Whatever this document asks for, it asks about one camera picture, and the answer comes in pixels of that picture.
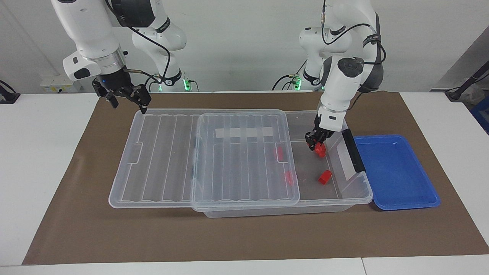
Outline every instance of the red object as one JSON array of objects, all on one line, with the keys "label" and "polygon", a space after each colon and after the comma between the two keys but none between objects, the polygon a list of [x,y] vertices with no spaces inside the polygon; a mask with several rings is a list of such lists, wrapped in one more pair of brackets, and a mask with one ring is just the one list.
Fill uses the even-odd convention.
[{"label": "red object", "polygon": [[321,177],[319,177],[318,181],[320,183],[322,183],[323,185],[325,185],[326,183],[328,183],[328,181],[330,180],[331,176],[333,174],[331,173],[330,170],[326,170],[324,171],[324,173],[321,175]]},{"label": "red object", "polygon": [[324,158],[326,156],[326,146],[324,146],[324,143],[316,143],[314,151],[320,158]]},{"label": "red object", "polygon": [[288,185],[292,186],[292,172],[290,171],[285,172],[285,181],[287,182]]},{"label": "red object", "polygon": [[277,161],[278,162],[283,162],[284,161],[284,150],[282,149],[281,146],[278,146],[276,151],[276,156],[277,156]]}]

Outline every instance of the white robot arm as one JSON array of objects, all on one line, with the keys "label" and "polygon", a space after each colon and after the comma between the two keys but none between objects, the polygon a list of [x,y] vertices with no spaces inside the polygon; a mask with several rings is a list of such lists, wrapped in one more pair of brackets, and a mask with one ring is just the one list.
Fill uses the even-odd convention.
[{"label": "white robot arm", "polygon": [[[385,59],[378,15],[369,0],[327,0],[322,23],[321,28],[306,28],[299,37],[308,58],[301,75],[302,87],[312,90],[324,87],[315,127],[306,133],[311,150],[334,132],[341,131],[346,111],[357,91],[378,89],[383,79],[382,62]],[[346,52],[352,44],[350,30],[364,39],[361,58],[330,55],[323,59],[320,56],[324,52]]]},{"label": "white robot arm", "polygon": [[[129,72],[141,71],[126,68],[124,55],[127,53],[120,49],[102,1],[51,0],[51,3],[77,48],[75,53],[63,60],[68,77],[80,80],[96,76],[92,84],[97,95],[106,98],[114,108],[118,105],[115,96],[121,96],[136,103],[143,113],[146,112],[151,96],[145,85],[132,84]],[[158,82],[164,83],[162,90],[188,90],[183,73],[169,52],[185,47],[186,36],[180,28],[171,24],[161,0],[111,0],[109,9],[122,26],[134,31],[134,45],[156,63],[161,77]]]}]

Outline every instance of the brown paper mat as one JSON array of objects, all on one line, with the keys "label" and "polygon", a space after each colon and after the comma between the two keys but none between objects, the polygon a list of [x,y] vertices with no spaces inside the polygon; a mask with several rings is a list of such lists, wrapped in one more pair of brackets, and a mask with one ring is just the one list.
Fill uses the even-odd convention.
[{"label": "brown paper mat", "polygon": [[[320,95],[154,94],[151,107],[314,110]],[[370,204],[339,213],[224,219],[188,208],[113,209],[109,192],[136,111],[122,99],[116,110],[97,103],[23,264],[489,253],[398,93],[364,95],[349,111],[348,125],[356,136],[405,136],[441,198],[439,207],[382,212]]]}]

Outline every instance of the cable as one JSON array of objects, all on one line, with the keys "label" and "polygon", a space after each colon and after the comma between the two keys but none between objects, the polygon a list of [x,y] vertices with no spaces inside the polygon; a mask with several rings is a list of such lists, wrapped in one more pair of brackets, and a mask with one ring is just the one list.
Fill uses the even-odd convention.
[{"label": "cable", "polygon": [[129,72],[129,73],[140,73],[140,74],[144,74],[148,77],[148,79],[146,80],[146,82],[144,83],[144,85],[148,84],[149,80],[150,79],[153,79],[154,81],[158,82],[158,83],[163,83],[163,81],[159,81],[157,80],[154,76],[150,75],[149,73],[143,71],[143,70],[140,70],[140,69],[125,69],[124,70],[125,72]]},{"label": "cable", "polygon": [[284,90],[285,85],[287,85],[287,84],[289,85],[289,86],[287,87],[287,90],[289,90],[290,85],[291,85],[291,84],[294,84],[294,83],[295,83],[295,81],[289,81],[289,82],[285,83],[285,84],[284,84],[284,86],[282,87],[282,91]]},{"label": "cable", "polygon": [[7,88],[9,88],[10,90],[12,90],[12,92],[17,93],[17,92],[14,90],[14,88],[12,88],[12,86],[10,86],[9,84],[7,84],[5,81],[0,80],[0,83],[4,84],[4,85],[5,85],[5,87],[7,87]]},{"label": "cable", "polygon": [[[370,24],[367,24],[367,23],[360,23],[360,24],[356,24],[356,25],[353,25],[351,27],[349,27],[348,29],[346,29],[345,31],[343,31],[338,37],[336,37],[333,41],[331,41],[330,43],[327,43],[326,42],[326,39],[324,38],[324,15],[325,15],[325,10],[326,10],[326,0],[323,0],[323,8],[322,8],[323,12],[321,14],[321,37],[323,38],[323,42],[324,44],[326,45],[331,45],[333,44],[334,42],[336,42],[338,39],[340,39],[340,37],[342,37],[344,34],[346,34],[348,31],[356,28],[356,27],[359,27],[359,26],[367,26],[369,28],[372,29],[372,26]],[[382,58],[381,61],[379,62],[364,62],[365,65],[378,65],[378,64],[382,64],[382,62],[385,61],[386,57],[387,57],[387,53],[385,52],[385,49],[384,47],[382,46],[382,44],[380,42],[377,42],[377,47],[380,47],[380,49],[382,50],[382,53],[384,54],[384,57]]]},{"label": "cable", "polygon": [[[122,16],[119,16],[115,11],[114,9],[112,8],[112,6],[109,4],[109,0],[105,0],[105,4],[107,4],[107,7],[109,8],[109,10],[112,12],[112,14],[114,14],[115,17],[119,18],[120,20],[124,21],[124,18]],[[165,71],[163,72],[163,75],[161,76],[161,78],[165,78],[166,76],[166,71],[168,71],[168,67],[170,65],[170,51],[163,45],[161,45],[160,43],[158,42],[155,42],[153,41],[152,39],[149,39],[147,36],[145,36],[144,34],[140,33],[138,30],[136,30],[135,28],[133,27],[130,27],[130,26],[127,26],[127,28],[129,28],[131,31],[133,31],[134,33],[136,33],[137,35],[141,36],[142,38],[148,40],[149,42],[155,44],[156,46],[162,48],[163,50],[166,51],[166,53],[168,54],[168,60],[166,62],[166,66],[165,66]]]},{"label": "cable", "polygon": [[199,84],[197,83],[197,81],[195,81],[195,80],[189,80],[188,83],[195,83],[195,85],[197,86],[197,91],[200,92]]},{"label": "cable", "polygon": [[356,28],[356,27],[360,27],[360,26],[372,27],[372,26],[370,26],[370,25],[369,25],[369,24],[367,24],[367,23],[360,23],[360,24],[353,25],[353,26],[351,26],[351,27],[347,28],[345,31],[343,31],[343,32],[342,32],[340,35],[338,35],[338,37],[336,37],[335,39],[333,39],[333,41],[331,41],[330,43],[328,43],[328,42],[326,42],[326,40],[324,39],[324,24],[323,24],[323,26],[321,27],[321,33],[322,33],[322,35],[321,35],[321,36],[323,37],[323,42],[324,42],[324,44],[326,44],[326,45],[331,45],[331,44],[333,44],[334,42],[336,42],[338,39],[340,39],[340,38],[341,38],[343,35],[345,35],[347,32],[349,32],[350,30],[352,30],[352,29],[354,29],[354,28]]},{"label": "cable", "polygon": [[277,84],[278,84],[278,83],[279,83],[279,82],[280,82],[282,79],[287,78],[287,77],[289,77],[289,75],[288,75],[288,74],[286,74],[286,75],[282,76],[281,78],[279,78],[279,79],[277,80],[277,82],[275,82],[275,84],[273,85],[272,91],[273,91],[273,90],[275,90],[275,87],[277,86]]},{"label": "cable", "polygon": [[151,78],[150,78],[150,77],[148,77],[148,78],[146,79],[146,81],[144,82],[144,86],[148,85],[148,83],[149,83],[149,81],[150,81],[150,80],[151,80]]},{"label": "cable", "polygon": [[361,92],[361,93],[360,93],[358,96],[356,96],[355,101],[353,101],[352,106],[351,106],[350,108],[348,108],[348,109],[347,109],[347,111],[349,111],[349,110],[353,109],[353,106],[355,106],[356,101],[357,101],[357,100],[360,98],[360,96],[361,96],[362,94],[364,94],[364,93],[363,93],[363,92]]},{"label": "cable", "polygon": [[295,74],[299,74],[299,72],[301,71],[302,67],[304,67],[304,65],[306,64],[306,62],[307,62],[307,59],[306,59],[306,60],[304,60],[304,63],[302,63],[301,67],[300,67],[300,68],[297,70],[297,72],[295,72]]},{"label": "cable", "polygon": [[149,92],[151,92],[151,85],[153,85],[154,83],[159,84],[159,82],[156,82],[156,81],[151,82],[151,83],[150,83],[150,89],[149,89]]},{"label": "cable", "polygon": [[[489,73],[488,73],[488,74],[486,74],[485,76],[483,76],[483,77],[481,77],[481,78],[477,79],[477,80],[476,80],[476,81],[474,81],[474,83],[472,83],[472,84],[475,84],[475,83],[477,83],[477,82],[479,82],[479,81],[482,81],[482,80],[484,80],[484,78],[486,78],[486,77],[488,77],[488,76],[489,76]],[[449,92],[449,91],[452,91],[452,90],[458,89],[458,88],[460,88],[460,87],[462,87],[462,86],[454,87],[454,88],[451,88],[451,89],[445,90],[445,91],[443,91],[443,92]]]},{"label": "cable", "polygon": [[486,77],[488,77],[488,76],[489,76],[489,73],[488,73],[488,74],[486,74],[486,75],[484,75],[483,77],[481,77],[481,78],[477,79],[477,80],[476,80],[474,83],[477,83],[477,82],[479,82],[479,81],[482,81],[484,78],[486,78]]},{"label": "cable", "polygon": [[378,64],[382,64],[385,61],[385,59],[387,58],[387,53],[385,52],[384,47],[380,42],[377,42],[377,47],[379,47],[380,50],[382,50],[382,53],[384,54],[382,60],[380,60],[379,62],[363,62],[364,65],[378,65]]}]

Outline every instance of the blue tray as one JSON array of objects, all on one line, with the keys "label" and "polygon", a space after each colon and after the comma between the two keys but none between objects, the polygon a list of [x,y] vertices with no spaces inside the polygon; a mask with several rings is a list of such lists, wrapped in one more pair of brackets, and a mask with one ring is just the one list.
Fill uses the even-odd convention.
[{"label": "blue tray", "polygon": [[365,165],[374,202],[380,209],[440,205],[440,197],[406,138],[360,136],[355,137],[355,143]]}]

